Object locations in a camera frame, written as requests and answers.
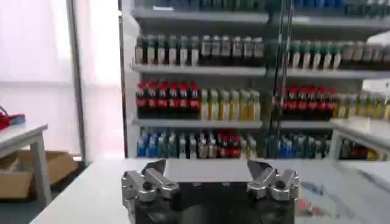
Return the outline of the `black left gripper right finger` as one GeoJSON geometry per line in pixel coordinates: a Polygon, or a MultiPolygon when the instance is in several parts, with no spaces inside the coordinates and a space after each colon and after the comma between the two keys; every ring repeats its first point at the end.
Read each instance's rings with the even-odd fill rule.
{"type": "Polygon", "coordinates": [[[295,170],[280,173],[266,162],[248,160],[247,166],[253,180],[247,183],[247,192],[255,200],[271,198],[275,201],[297,200],[299,175],[295,170]]]}

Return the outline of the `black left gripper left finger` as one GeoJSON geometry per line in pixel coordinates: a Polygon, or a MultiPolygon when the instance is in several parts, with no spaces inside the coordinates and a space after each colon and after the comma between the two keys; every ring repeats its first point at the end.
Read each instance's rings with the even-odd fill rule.
{"type": "Polygon", "coordinates": [[[153,202],[159,194],[171,200],[179,192],[178,182],[164,176],[166,160],[160,159],[148,163],[139,173],[126,171],[121,177],[122,202],[138,200],[143,203],[153,202]]]}

